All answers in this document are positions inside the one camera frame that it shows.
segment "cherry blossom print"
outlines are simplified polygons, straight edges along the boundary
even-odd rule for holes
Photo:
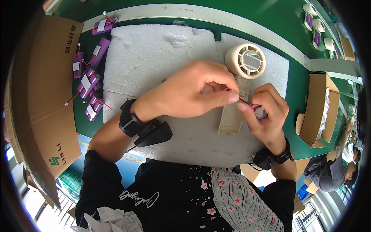
[[[233,201],[234,204],[236,204],[236,205],[240,205],[241,202],[242,202],[242,200],[241,200],[240,197],[235,197],[235,198],[234,198],[234,201]]]
[[[227,182],[223,179],[219,181],[219,186],[221,186],[221,187],[224,187],[226,184],[227,184]]]
[[[208,187],[207,187],[207,183],[206,183],[204,180],[201,180],[201,188],[202,188],[203,190],[208,189]]]
[[[215,213],[215,209],[213,209],[213,208],[207,209],[207,214],[214,215],[214,213]]]

